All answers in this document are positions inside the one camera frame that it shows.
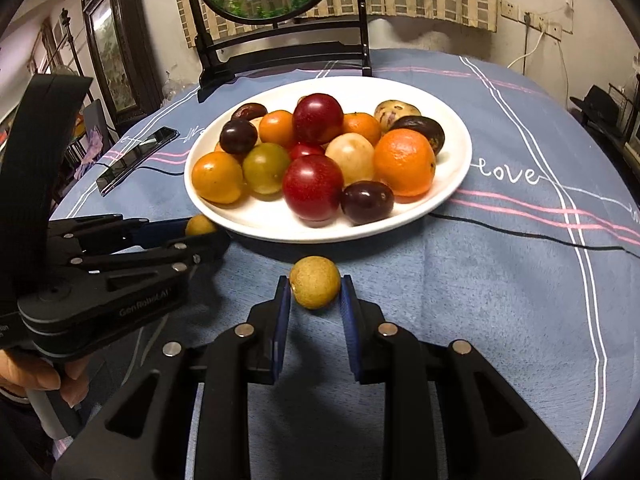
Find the table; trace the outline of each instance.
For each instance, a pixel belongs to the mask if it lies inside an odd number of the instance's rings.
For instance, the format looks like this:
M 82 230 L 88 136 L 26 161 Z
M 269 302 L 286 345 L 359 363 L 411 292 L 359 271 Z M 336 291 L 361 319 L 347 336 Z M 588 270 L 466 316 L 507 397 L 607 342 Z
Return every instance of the table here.
M 169 316 L 157 339 L 147 343 L 151 327 L 105 352 L 84 409 L 119 384 L 134 346 L 139 356 L 173 338 L 209 342 L 272 298 L 278 276 L 297 259 L 322 254 L 353 276 L 359 297 L 418 338 L 471 341 L 590 470 L 640 397 L 640 217 L 631 195 L 580 124 L 529 79 L 417 50 L 373 51 L 372 65 L 375 76 L 426 90 L 465 121 L 474 156 L 459 191 L 437 217 L 365 240 L 287 246 L 236 237 L 222 268 L 195 275 L 191 303 Z M 191 89 L 129 130 L 102 160 L 110 163 L 160 126 L 177 129 L 180 138 L 147 161 L 153 169 L 135 171 L 102 198 L 94 182 L 104 168 L 95 167 L 55 217 L 193 215 L 180 173 L 217 115 L 275 86 L 349 74 L 357 72 L 332 63 L 255 73 L 204 104 Z M 255 478 L 375 478 L 382 412 L 382 387 L 353 383 L 337 309 L 293 309 L 279 382 L 250 389 Z

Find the blue gripper pad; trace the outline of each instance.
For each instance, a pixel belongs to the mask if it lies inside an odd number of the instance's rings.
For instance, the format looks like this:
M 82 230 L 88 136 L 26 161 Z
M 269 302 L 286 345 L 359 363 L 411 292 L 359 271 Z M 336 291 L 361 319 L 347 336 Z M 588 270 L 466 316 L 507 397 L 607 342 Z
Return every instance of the blue gripper pad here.
M 271 361 L 273 363 L 271 373 L 273 374 L 274 382 L 278 379 L 284 363 L 284 349 L 287 343 L 287 327 L 289 326 L 289 311 L 291 308 L 291 287 L 289 286 L 289 280 L 285 276 L 282 276 L 278 288 L 280 288 L 282 280 L 284 280 L 284 291 L 280 300 L 280 309 L 278 310 L 278 319 L 273 337 L 273 353 L 271 355 Z
M 148 222 L 136 229 L 132 236 L 132 243 L 145 249 L 161 247 L 169 240 L 184 238 L 188 218 Z
M 356 381 L 360 381 L 362 374 L 362 355 L 360 353 L 360 334 L 354 312 L 354 304 L 358 303 L 351 276 L 342 277 L 340 288 L 340 316 L 342 316 L 342 328 L 344 340 L 347 344 L 349 366 Z

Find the human hand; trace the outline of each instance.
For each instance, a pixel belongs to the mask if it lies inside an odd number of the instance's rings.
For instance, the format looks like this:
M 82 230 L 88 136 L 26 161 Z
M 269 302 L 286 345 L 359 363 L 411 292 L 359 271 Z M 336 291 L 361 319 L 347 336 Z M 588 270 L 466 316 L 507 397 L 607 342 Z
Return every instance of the human hand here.
M 89 392 L 89 377 L 84 369 L 91 356 L 65 363 L 65 376 L 46 361 L 19 350 L 0 350 L 0 388 L 26 397 L 25 390 L 60 390 L 60 396 L 71 407 Z

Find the electrical outlet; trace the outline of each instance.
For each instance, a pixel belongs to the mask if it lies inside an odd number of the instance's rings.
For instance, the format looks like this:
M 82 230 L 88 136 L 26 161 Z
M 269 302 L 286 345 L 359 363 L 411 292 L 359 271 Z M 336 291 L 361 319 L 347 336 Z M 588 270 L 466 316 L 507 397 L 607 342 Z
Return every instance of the electrical outlet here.
M 500 2 L 500 13 L 505 18 L 509 18 L 510 20 L 518 21 L 518 6 L 513 5 L 511 2 L 507 0 L 502 0 Z
M 520 23 L 524 23 L 526 25 L 527 22 L 524 19 L 524 15 L 525 14 L 528 14 L 531 17 L 531 21 L 533 22 L 533 12 L 529 12 L 528 10 L 525 10 L 525 9 L 519 9 L 518 10 L 518 21 Z
M 551 22 L 546 28 L 546 33 L 556 40 L 562 40 L 562 25 L 560 23 Z
M 534 14 L 531 20 L 531 27 L 536 28 L 540 32 L 546 32 L 548 27 L 548 21 L 541 14 Z

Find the tangerine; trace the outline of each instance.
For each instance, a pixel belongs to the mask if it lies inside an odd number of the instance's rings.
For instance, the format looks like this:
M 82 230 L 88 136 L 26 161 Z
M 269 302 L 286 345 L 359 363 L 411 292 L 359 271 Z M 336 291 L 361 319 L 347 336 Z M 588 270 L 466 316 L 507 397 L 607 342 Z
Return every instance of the tangerine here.
M 376 177 L 395 195 L 426 193 L 436 173 L 436 157 L 429 141 L 406 128 L 391 130 L 376 145 L 373 154 Z
M 293 115 L 286 110 L 276 110 L 266 114 L 258 126 L 262 142 L 273 142 L 283 148 L 291 148 L 296 141 L 293 136 Z
M 382 136 L 380 122 L 373 116 L 364 112 L 345 114 L 342 122 L 342 131 L 345 134 L 360 134 L 375 146 Z
M 242 196 L 242 167 L 227 152 L 207 153 L 193 165 L 191 183 L 204 200 L 231 204 Z

